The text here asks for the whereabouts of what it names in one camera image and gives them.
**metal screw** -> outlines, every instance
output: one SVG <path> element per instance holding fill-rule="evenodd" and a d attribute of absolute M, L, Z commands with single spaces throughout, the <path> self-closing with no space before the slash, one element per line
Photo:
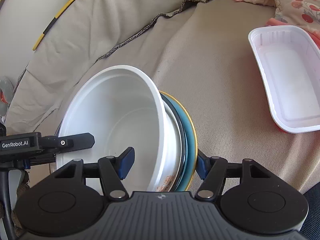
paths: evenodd
<path fill-rule="evenodd" d="M 113 198 L 123 198 L 125 196 L 125 192 L 123 190 L 114 190 L 110 192 L 110 196 Z"/>
<path fill-rule="evenodd" d="M 157 198 L 163 200 L 164 198 L 166 198 L 166 195 L 165 194 L 160 194 L 160 195 L 157 196 Z"/>
<path fill-rule="evenodd" d="M 213 197 L 213 192 L 211 190 L 200 190 L 198 192 L 198 196 L 201 197 L 201 198 L 211 198 Z"/>

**white plastic tray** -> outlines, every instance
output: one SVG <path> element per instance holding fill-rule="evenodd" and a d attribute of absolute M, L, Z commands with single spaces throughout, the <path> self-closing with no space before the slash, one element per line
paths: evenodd
<path fill-rule="evenodd" d="M 273 120 L 283 130 L 320 130 L 320 51 L 307 32 L 291 25 L 249 33 Z"/>

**gray object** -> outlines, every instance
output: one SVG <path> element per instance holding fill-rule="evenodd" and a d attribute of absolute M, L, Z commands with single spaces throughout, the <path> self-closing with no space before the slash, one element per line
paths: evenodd
<path fill-rule="evenodd" d="M 14 210 L 17 202 L 17 189 L 23 181 L 24 173 L 22 170 L 9 171 L 9 193 L 11 209 Z"/>
<path fill-rule="evenodd" d="M 199 197 L 202 197 L 202 198 L 211 198 L 211 197 L 213 197 L 213 192 L 212 191 L 210 191 L 210 190 L 200 190 L 199 192 L 198 192 L 198 196 Z"/>
<path fill-rule="evenodd" d="M 113 198 L 123 198 L 125 196 L 125 192 L 123 190 L 114 190 L 110 192 L 110 196 Z"/>
<path fill-rule="evenodd" d="M 5 76 L 0 77 L 0 95 L 1 91 L 3 92 L 4 99 L 7 103 L 0 100 L 0 116 L 5 116 L 13 98 L 13 86 L 10 80 Z"/>
<path fill-rule="evenodd" d="M 306 240 L 297 231 L 280 236 L 243 232 L 225 221 L 214 204 L 197 201 L 189 192 L 134 192 L 125 202 L 111 203 L 103 216 L 82 232 L 65 237 L 36 236 L 27 232 L 20 238 L 58 239 Z"/>

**wrinkled fabric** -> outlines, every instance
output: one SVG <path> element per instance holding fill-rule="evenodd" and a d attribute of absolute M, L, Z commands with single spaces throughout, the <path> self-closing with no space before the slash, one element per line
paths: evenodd
<path fill-rule="evenodd" d="M 185 106 L 206 155 L 229 162 L 253 158 L 305 192 L 319 182 L 320 132 L 278 129 L 248 42 L 248 33 L 273 14 L 272 7 L 213 0 L 171 19 L 160 17 L 152 29 L 95 63 L 37 130 L 54 133 L 93 75 L 113 65 L 132 65 Z M 235 183 L 239 180 L 227 179 L 226 188 Z M 195 173 L 190 190 L 200 184 Z"/>
<path fill-rule="evenodd" d="M 10 105 L 9 133 L 34 131 L 98 58 L 171 17 L 209 0 L 76 0 L 38 46 Z"/>

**floral fabric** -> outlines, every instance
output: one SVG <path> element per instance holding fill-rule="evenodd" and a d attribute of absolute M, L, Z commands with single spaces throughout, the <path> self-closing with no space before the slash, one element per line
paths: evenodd
<path fill-rule="evenodd" d="M 296 25 L 312 34 L 320 46 L 320 0 L 235 0 L 276 7 L 275 20 L 270 25 Z"/>

